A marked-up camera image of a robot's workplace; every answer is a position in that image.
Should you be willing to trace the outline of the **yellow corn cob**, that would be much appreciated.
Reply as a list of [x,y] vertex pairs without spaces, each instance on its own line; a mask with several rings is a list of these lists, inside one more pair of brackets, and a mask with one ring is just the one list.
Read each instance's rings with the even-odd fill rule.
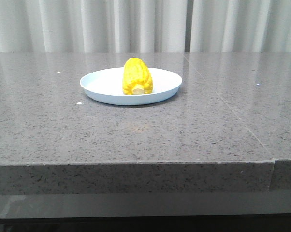
[[125,95],[153,92],[153,79],[147,65],[139,58],[130,58],[124,65],[122,91]]

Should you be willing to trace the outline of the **light blue round plate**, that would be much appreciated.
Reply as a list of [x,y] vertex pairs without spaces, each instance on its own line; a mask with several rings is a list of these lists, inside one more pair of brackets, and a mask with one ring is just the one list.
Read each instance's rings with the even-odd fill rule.
[[124,68],[89,73],[80,86],[90,98],[113,105],[145,105],[164,101],[177,93],[182,78],[171,71],[149,68],[138,78],[125,78]]

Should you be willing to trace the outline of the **white pleated curtain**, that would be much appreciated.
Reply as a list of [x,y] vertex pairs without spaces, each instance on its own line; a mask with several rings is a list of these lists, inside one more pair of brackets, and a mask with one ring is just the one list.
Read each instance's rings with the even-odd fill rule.
[[291,52],[291,0],[0,0],[0,52]]

